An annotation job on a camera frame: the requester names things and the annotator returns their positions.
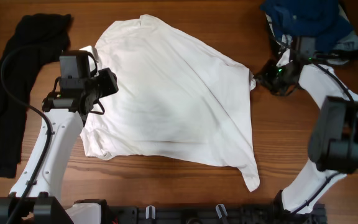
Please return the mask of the white t-shirt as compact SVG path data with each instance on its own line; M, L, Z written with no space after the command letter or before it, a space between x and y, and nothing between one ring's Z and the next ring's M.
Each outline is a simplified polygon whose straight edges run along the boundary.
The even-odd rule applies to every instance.
M250 92L243 64L150 15L113 22L96 45L119 90L101 99L81 132L88 157L164 156L235 167L259 187Z

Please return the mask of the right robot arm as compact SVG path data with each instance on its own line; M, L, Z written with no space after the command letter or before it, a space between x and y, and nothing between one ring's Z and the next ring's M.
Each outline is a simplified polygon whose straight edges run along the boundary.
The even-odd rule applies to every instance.
M310 214L330 187L358 169L358 97L331 67L314 62L282 41L278 44L306 62L298 86L319 107L308 143L308 160L272 205L274 217L294 220Z

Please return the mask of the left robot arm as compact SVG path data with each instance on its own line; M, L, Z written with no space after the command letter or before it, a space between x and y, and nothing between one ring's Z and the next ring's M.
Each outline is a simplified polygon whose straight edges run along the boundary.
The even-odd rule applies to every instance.
M60 76L53 90L34 108L43 121L29 161L7 197L0 197L0 223L112 223L105 200L60 204L62 180L77 137L100 99L118 92L116 75L98 68L96 50L88 46L59 58Z

